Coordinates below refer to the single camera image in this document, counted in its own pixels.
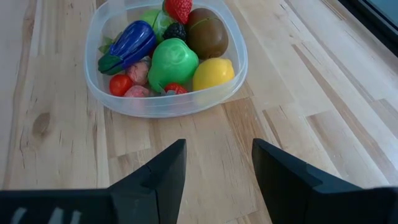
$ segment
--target wood knot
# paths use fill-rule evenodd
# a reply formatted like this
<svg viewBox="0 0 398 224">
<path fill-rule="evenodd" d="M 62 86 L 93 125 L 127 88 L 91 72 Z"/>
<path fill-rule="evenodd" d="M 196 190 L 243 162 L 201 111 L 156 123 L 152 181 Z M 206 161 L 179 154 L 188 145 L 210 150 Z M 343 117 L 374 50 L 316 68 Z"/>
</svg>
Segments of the wood knot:
<svg viewBox="0 0 398 224">
<path fill-rule="evenodd" d="M 50 113 L 41 113 L 33 122 L 32 134 L 34 136 L 44 136 L 50 124 Z"/>
</svg>

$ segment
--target pink fruit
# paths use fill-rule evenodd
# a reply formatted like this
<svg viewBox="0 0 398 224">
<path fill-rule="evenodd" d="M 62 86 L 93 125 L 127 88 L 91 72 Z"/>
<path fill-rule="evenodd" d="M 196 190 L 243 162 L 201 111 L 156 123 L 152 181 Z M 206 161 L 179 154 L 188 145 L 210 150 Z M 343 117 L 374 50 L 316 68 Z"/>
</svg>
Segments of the pink fruit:
<svg viewBox="0 0 398 224">
<path fill-rule="evenodd" d="M 149 66 L 146 62 L 140 61 L 131 65 L 126 70 L 126 75 L 134 82 L 135 85 L 145 85 L 148 82 Z"/>
<path fill-rule="evenodd" d="M 149 96 L 149 90 L 139 85 L 132 86 L 126 92 L 126 94 L 124 94 L 124 97 L 147 97 L 147 96 Z"/>
</svg>

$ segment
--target toy fruit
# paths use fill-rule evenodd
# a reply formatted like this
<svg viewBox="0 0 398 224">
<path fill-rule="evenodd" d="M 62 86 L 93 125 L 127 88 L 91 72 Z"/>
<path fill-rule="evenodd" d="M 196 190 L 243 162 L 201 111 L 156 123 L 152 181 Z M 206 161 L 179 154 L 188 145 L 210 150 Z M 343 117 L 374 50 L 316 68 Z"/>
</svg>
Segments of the toy fruit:
<svg viewBox="0 0 398 224">
<path fill-rule="evenodd" d="M 164 32 L 163 38 L 165 40 L 171 39 L 171 38 L 178 38 L 178 39 L 182 39 L 183 41 L 185 41 L 187 39 L 187 33 L 185 32 L 184 25 L 179 22 L 175 22 L 175 23 L 171 24 L 167 28 L 167 30 Z"/>
<path fill-rule="evenodd" d="M 171 25 L 174 20 L 165 14 L 162 10 L 151 9 L 146 11 L 141 20 L 146 21 L 154 30 L 157 43 L 163 41 L 163 33 Z"/>
<path fill-rule="evenodd" d="M 98 71 L 107 75 L 117 74 L 148 55 L 155 45 L 152 27 L 144 21 L 133 22 L 98 60 Z"/>
<path fill-rule="evenodd" d="M 132 81 L 127 75 L 115 75 L 109 82 L 109 91 L 114 96 L 123 96 L 132 87 Z"/>
<path fill-rule="evenodd" d="M 147 97 L 149 96 L 149 90 L 145 87 L 135 85 L 132 86 L 125 94 L 125 97 Z"/>
<path fill-rule="evenodd" d="M 184 87 L 182 87 L 180 84 L 178 83 L 170 83 L 168 84 L 165 88 L 164 91 L 166 93 L 168 93 L 169 91 L 174 91 L 174 93 L 176 95 L 178 94 L 184 94 L 184 93 L 188 93 L 188 91 L 186 89 L 184 89 Z"/>
<path fill-rule="evenodd" d="M 229 59 L 211 58 L 201 63 L 193 76 L 193 91 L 224 84 L 234 78 L 234 68 Z"/>
<path fill-rule="evenodd" d="M 187 44 L 202 60 L 222 56 L 228 47 L 228 33 L 223 22 L 209 9 L 199 8 L 189 14 L 186 24 Z"/>
<path fill-rule="evenodd" d="M 150 87 L 161 93 L 168 84 L 188 82 L 198 66 L 198 56 L 184 41 L 172 38 L 159 44 L 148 73 Z"/>
<path fill-rule="evenodd" d="M 192 4 L 192 0 L 165 0 L 164 9 L 171 18 L 186 24 Z"/>
<path fill-rule="evenodd" d="M 149 64 L 145 61 L 134 63 L 126 70 L 126 75 L 135 85 L 145 85 L 148 79 Z"/>
</svg>

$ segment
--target blue eggplant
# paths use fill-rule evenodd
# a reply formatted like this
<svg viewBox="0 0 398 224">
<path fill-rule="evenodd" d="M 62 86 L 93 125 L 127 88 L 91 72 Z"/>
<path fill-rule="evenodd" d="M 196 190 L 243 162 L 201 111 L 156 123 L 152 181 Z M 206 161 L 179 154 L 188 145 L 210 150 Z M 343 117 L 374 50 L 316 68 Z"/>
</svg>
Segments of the blue eggplant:
<svg viewBox="0 0 398 224">
<path fill-rule="evenodd" d="M 117 74 L 149 55 L 155 46 L 152 27 L 147 22 L 135 21 L 98 60 L 98 71 L 106 75 Z"/>
</svg>

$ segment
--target toy vegetable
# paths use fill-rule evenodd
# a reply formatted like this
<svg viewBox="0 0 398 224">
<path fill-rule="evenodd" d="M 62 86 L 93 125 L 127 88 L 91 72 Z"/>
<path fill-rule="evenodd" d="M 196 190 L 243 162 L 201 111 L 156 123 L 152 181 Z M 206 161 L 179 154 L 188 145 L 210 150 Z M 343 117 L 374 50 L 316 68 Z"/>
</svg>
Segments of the toy vegetable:
<svg viewBox="0 0 398 224">
<path fill-rule="evenodd" d="M 117 74 L 148 55 L 155 45 L 152 27 L 144 21 L 133 22 L 98 60 L 98 71 L 107 75 Z"/>
<path fill-rule="evenodd" d="M 188 82 L 198 66 L 198 56 L 184 41 L 172 38 L 157 46 L 148 73 L 150 87 L 158 93 L 170 83 Z"/>
<path fill-rule="evenodd" d="M 198 66 L 193 76 L 193 91 L 204 90 L 224 84 L 235 77 L 229 59 L 211 58 Z"/>
</svg>

